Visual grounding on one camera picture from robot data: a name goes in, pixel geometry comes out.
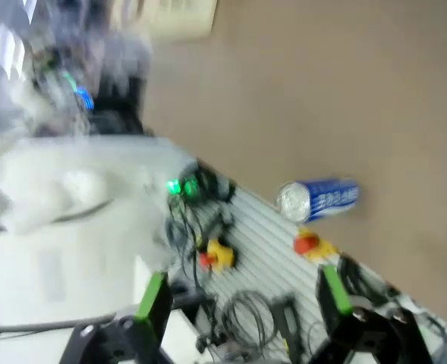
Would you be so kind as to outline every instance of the blue can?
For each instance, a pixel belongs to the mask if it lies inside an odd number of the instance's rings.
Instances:
[[[307,222],[336,215],[356,205],[360,187],[355,180],[295,181],[279,189],[277,206],[294,222]]]

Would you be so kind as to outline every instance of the green tape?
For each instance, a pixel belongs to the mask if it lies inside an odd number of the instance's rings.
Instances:
[[[151,313],[154,302],[156,301],[159,290],[161,289],[162,283],[165,280],[164,273],[154,273],[150,278],[149,284],[147,285],[146,291],[140,301],[139,309],[135,314],[135,317],[141,320],[148,320],[149,314]]]
[[[349,315],[353,311],[353,306],[351,305],[350,297],[346,292],[345,286],[343,286],[342,280],[338,276],[335,266],[326,265],[323,271],[338,311],[342,315]]]

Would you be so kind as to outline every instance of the ribbed metal surface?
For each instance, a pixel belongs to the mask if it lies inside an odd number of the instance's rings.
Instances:
[[[218,208],[213,202],[198,212],[202,224],[212,216]],[[213,272],[210,279],[207,273],[198,270],[198,277],[205,281],[204,287],[210,293],[216,293],[221,309],[231,296],[239,290],[258,290],[270,300],[286,293],[293,293],[297,299],[297,310],[301,318],[303,332],[302,341],[307,347],[307,332],[322,317],[315,297],[317,267],[293,250],[297,227],[285,220],[272,206],[266,205],[243,190],[238,190],[231,204],[231,213],[235,225],[226,237],[238,252],[237,265],[222,273]],[[338,257],[322,262],[335,264]],[[186,267],[191,277],[191,264]],[[268,328],[272,327],[270,314],[262,312],[263,321]],[[241,319],[242,325],[253,328],[257,337],[257,326],[251,315]],[[316,349],[326,333],[322,325],[314,325],[310,336],[310,346]],[[266,350],[266,357],[286,359],[283,340],[278,337]]]

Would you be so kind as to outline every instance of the brown floor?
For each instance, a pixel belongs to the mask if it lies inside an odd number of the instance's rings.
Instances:
[[[210,38],[155,45],[144,120],[270,201],[355,177],[310,227],[447,319],[447,0],[220,0]]]

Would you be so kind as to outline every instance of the beige object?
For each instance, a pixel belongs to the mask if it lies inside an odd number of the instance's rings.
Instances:
[[[156,44],[144,123],[271,202],[356,178],[359,206],[309,228],[447,320],[447,1],[276,3]]]
[[[193,39],[211,32],[217,0],[115,0],[112,27],[157,39]]]

